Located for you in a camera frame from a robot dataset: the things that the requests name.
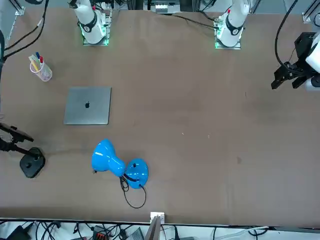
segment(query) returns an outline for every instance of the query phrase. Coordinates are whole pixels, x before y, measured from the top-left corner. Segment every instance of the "blue desk lamp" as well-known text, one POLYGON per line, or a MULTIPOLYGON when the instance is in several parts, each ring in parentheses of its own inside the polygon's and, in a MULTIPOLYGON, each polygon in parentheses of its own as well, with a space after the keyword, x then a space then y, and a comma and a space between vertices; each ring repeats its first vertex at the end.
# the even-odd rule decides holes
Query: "blue desk lamp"
POLYGON ((145 190, 144 185, 146 184, 149 176, 148 166, 146 162, 141 158, 135 158, 130 161, 128 166, 126 167, 124 161, 116 156, 115 148, 108 139, 102 140, 95 147, 95 150, 92 154, 91 163, 95 173, 110 170, 114 175, 119 177, 125 197, 125 192, 127 192, 128 190, 124 190, 126 189, 126 187, 123 187, 123 182, 126 182, 133 189, 142 188, 143 190, 145 190))

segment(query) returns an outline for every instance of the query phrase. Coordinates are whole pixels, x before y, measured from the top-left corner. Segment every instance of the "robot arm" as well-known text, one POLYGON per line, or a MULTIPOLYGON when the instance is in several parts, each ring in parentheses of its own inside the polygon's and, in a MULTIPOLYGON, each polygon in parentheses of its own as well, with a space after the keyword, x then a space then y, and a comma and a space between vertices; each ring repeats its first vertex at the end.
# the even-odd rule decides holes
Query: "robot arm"
POLYGON ((305 83, 308 91, 320 90, 320 32, 303 32, 295 40, 298 60, 291 64, 285 62, 274 72, 272 89, 277 89, 284 81, 292 80, 292 87, 297 89, 305 83))
POLYGON ((71 0, 69 7, 74 9, 82 35, 89 44, 97 44, 106 37, 105 14, 93 10, 90 0, 71 0))
POLYGON ((250 11, 248 0, 232 0, 232 6, 221 16, 223 25, 217 39, 226 47, 234 47, 241 38, 243 26, 250 11))

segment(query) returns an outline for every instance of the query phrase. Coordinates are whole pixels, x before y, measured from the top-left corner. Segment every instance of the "black phone holder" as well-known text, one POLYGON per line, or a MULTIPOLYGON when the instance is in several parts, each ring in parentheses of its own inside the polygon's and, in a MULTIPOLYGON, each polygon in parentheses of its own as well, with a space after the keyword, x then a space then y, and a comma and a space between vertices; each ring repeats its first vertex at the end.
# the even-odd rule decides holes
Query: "black phone holder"
POLYGON ((16 151, 24 154, 20 160, 20 168, 27 178, 34 178, 45 166, 46 159, 43 153, 37 147, 25 150, 16 145, 19 142, 22 143, 24 140, 33 142, 34 139, 25 132, 18 130, 15 126, 8 126, 4 123, 0 123, 0 130, 9 133, 12 136, 11 142, 6 142, 0 138, 0 151, 16 151))

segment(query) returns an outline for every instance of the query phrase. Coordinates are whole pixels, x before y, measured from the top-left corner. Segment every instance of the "black stand base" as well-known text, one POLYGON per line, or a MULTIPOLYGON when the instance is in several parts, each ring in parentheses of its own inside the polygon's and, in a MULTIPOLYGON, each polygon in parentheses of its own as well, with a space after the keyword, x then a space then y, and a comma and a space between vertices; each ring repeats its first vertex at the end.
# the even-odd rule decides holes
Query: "black stand base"
POLYGON ((29 151, 37 154, 39 156, 38 159, 35 159, 33 156, 24 155, 20 160, 20 168, 27 178, 33 179, 45 166, 46 159, 37 147, 32 147, 29 151))

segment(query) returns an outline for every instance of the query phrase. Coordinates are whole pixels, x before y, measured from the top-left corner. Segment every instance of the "marker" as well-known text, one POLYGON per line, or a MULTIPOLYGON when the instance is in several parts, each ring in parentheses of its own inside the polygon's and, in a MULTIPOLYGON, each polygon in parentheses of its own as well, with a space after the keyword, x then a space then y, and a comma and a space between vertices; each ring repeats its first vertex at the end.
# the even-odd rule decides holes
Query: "marker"
POLYGON ((37 65, 36 65, 35 61, 32 59, 31 56, 29 57, 29 60, 30 60, 30 62, 31 62, 31 64, 32 64, 32 66, 34 67, 34 69, 38 72, 39 70, 38 70, 38 68, 37 68, 37 65))

